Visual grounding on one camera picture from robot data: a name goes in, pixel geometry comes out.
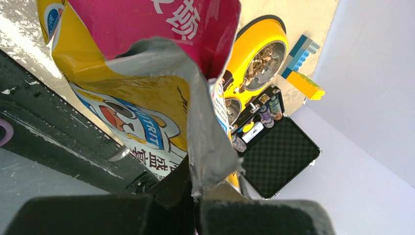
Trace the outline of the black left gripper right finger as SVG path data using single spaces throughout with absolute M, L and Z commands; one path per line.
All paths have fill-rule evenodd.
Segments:
M 334 235 L 326 210 L 309 200 L 248 199 L 230 184 L 207 189 L 196 210 L 200 235 Z

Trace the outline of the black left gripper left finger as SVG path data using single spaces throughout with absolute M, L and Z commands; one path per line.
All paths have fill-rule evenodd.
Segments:
M 26 202 L 7 235 L 192 235 L 188 159 L 145 193 L 38 197 Z

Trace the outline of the pet food bag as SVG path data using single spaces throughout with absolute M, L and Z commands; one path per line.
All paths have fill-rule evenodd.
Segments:
M 80 102 L 162 180 L 239 189 L 224 90 L 237 0 L 39 0 L 44 41 Z

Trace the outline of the silver metal food scoop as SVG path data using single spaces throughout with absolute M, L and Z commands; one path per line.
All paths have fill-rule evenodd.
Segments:
M 110 162 L 116 162 L 119 161 L 125 157 L 127 157 L 130 154 L 130 149 L 126 146 L 122 146 L 119 150 L 116 151 L 109 159 Z

